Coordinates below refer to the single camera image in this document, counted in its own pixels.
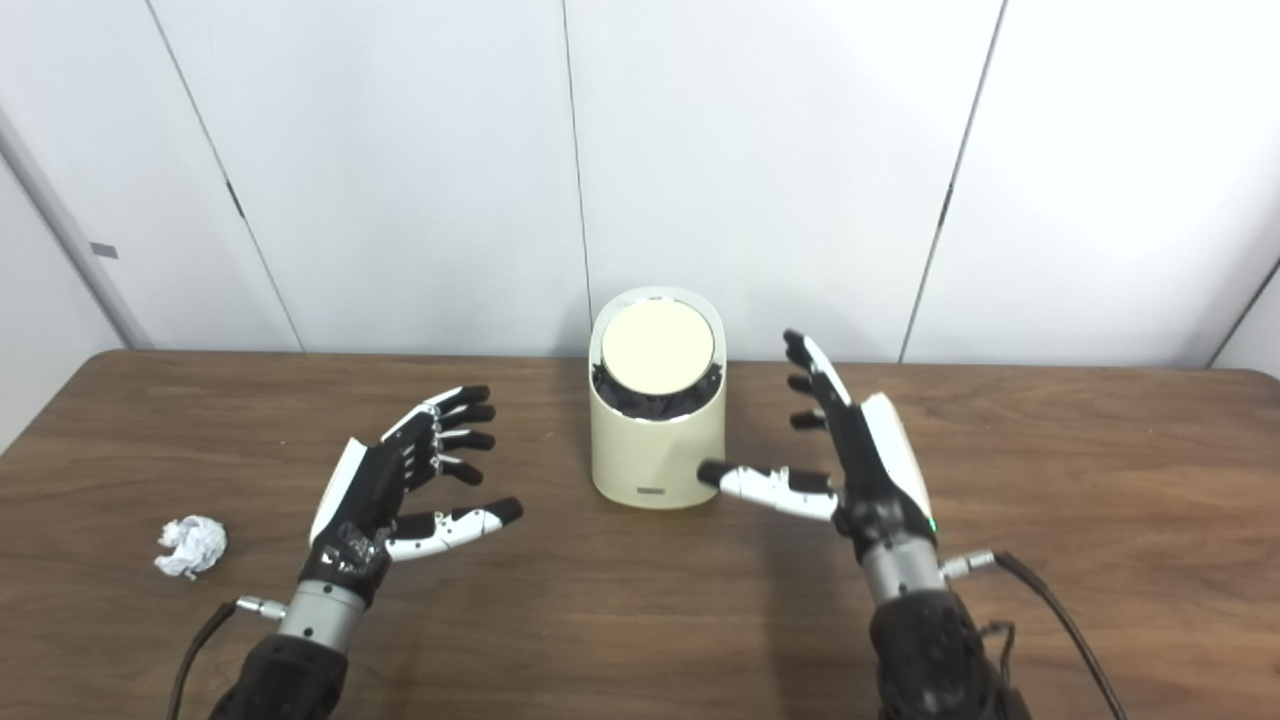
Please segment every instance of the cream-colored trash can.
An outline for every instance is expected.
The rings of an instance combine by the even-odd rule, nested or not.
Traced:
[[[707,502],[698,465],[724,457],[724,327],[709,302],[671,287],[625,292],[600,310],[588,354],[591,477],[635,507]]]

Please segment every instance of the black cable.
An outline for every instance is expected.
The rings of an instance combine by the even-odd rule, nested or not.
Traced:
[[[1006,685],[1012,685],[1012,673],[1009,665],[1014,655],[1014,638],[1018,635],[1018,625],[1004,620],[993,620],[987,623],[987,625],[979,630],[982,637],[995,633],[1005,633],[1005,647],[1000,651],[1000,679],[1002,679]]]
[[[187,655],[183,656],[182,664],[178,665],[178,676],[173,679],[173,691],[169,693],[169,712],[165,714],[168,720],[178,720],[178,708],[182,706],[182,687],[187,684],[187,673],[191,671],[191,664],[196,661],[196,653],[200,648],[205,647],[209,638],[214,637],[218,628],[223,626],[236,612],[236,602],[224,602],[218,606],[218,610],[205,620],[205,625],[200,628],[196,637],[191,638],[191,647],[187,648]]]
[[[1071,641],[1075,643],[1076,650],[1080,651],[1080,657],[1084,659],[1084,665],[1089,667],[1089,674],[1093,675],[1093,682],[1097,683],[1098,689],[1102,691],[1102,697],[1106,698],[1107,706],[1111,708],[1111,715],[1114,715],[1116,720],[1128,720],[1124,707],[1120,706],[1120,698],[1116,697],[1115,688],[1111,687],[1111,680],[1107,679],[1107,674],[1102,671],[1102,665],[1098,662],[1097,656],[1094,656],[1093,651],[1089,650],[1089,643],[1084,642],[1084,635],[1080,633],[1080,629],[1075,626],[1075,621],[1071,620],[1071,616],[1066,612],[1066,609],[1062,607],[1062,603],[1053,597],[1052,592],[1050,592],[1044,580],[1039,579],[1039,577],[1032,571],[1030,568],[1023,565],[1020,560],[1007,552],[996,552],[995,557],[996,565],[1000,565],[1015,578],[1025,583],[1027,587],[1032,588],[1032,591],[1041,596],[1041,598],[1050,606],[1053,615],[1057,615],[1059,621],[1062,623],[1062,628],[1066,629],[1066,634],[1071,635]]]

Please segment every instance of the robotic arm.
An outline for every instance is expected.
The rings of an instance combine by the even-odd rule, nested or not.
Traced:
[[[493,436],[460,429],[493,419],[493,406],[484,405],[488,398],[488,387],[454,388],[413,407],[378,445],[347,442],[311,523],[311,551],[293,600],[288,606],[256,597],[236,603],[279,626],[250,652],[212,717],[328,717],[342,696],[347,648],[388,569],[445,552],[520,519],[524,510],[513,497],[448,512],[399,514],[404,496],[438,475],[480,484],[480,470],[445,452],[494,446]],[[173,702],[170,717],[175,715]]]
[[[817,410],[792,415],[791,425],[831,433],[845,482],[832,486],[826,473],[710,460],[699,468],[699,479],[782,512],[829,520],[852,541],[876,602],[870,637],[879,659],[882,720],[1030,720],[1007,670],[997,671],[987,659],[983,633],[947,584],[948,577],[1000,559],[984,552],[940,566],[928,491],[893,404],[881,393],[855,402],[812,340],[794,331],[783,338],[787,357],[805,370],[787,384],[818,402]],[[1060,618],[1068,621],[1065,611]],[[1075,639],[1078,630],[1068,629]],[[1093,670],[1092,652],[1083,644],[1082,652]],[[1110,702],[1114,693],[1103,689]]]

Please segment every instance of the brown table surface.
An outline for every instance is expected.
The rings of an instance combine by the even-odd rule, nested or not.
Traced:
[[[1243,372],[845,365],[897,402],[942,553],[1016,552],[1074,614],[1134,719],[1280,714],[1280,383]],[[782,364],[735,364],[730,452],[835,469]],[[581,360],[118,351],[91,360],[0,457],[0,717],[160,717],[214,606],[288,600],[348,436],[420,398],[493,387],[480,488],[517,495],[495,537],[393,568],[338,717],[874,717],[872,612],[829,525],[730,498],[686,511],[589,480]],[[161,575],[160,527],[198,512],[230,548]],[[1103,717],[1075,650],[1001,574],[960,580],[975,619],[1018,623],[1037,720]],[[188,682],[202,717],[270,625],[236,616]]]

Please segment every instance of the round lid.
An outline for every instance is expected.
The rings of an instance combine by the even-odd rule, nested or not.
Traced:
[[[698,382],[716,338],[698,310],[678,300],[627,305],[604,328],[600,356],[609,374],[644,395],[671,395]]]

